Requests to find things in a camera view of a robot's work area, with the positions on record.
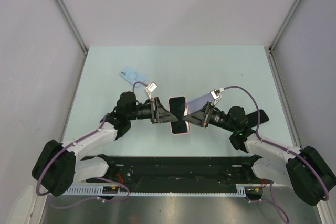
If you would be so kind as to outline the purple phone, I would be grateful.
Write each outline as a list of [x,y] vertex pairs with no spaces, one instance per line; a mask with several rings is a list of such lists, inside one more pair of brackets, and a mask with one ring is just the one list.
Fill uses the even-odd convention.
[[174,135],[186,134],[190,131],[189,124],[183,120],[187,114],[187,102],[183,96],[172,97],[169,99],[169,110],[177,118],[177,121],[171,122],[171,132]]

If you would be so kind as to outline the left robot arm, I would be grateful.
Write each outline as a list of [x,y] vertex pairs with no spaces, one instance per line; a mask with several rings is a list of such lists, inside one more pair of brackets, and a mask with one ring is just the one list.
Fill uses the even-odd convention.
[[58,197],[76,182],[100,177],[105,182],[115,178],[114,162],[104,154],[94,158],[85,157],[93,150],[115,141],[131,128],[132,120],[149,119],[151,123],[176,122],[158,97],[139,103],[136,95],[124,92],[112,112],[107,113],[92,132],[72,141],[59,143],[51,140],[44,146],[33,170],[37,180],[36,194],[52,194]]

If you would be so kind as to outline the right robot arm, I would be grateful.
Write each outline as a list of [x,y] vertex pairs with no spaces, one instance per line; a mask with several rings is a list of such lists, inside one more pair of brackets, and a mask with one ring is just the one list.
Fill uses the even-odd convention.
[[254,183],[260,178],[287,186],[311,206],[329,200],[335,174],[319,152],[311,146],[290,147],[261,138],[249,123],[250,115],[244,108],[234,106],[224,113],[207,102],[183,119],[202,128],[213,125],[230,131],[234,149],[251,155],[243,164],[245,181]]

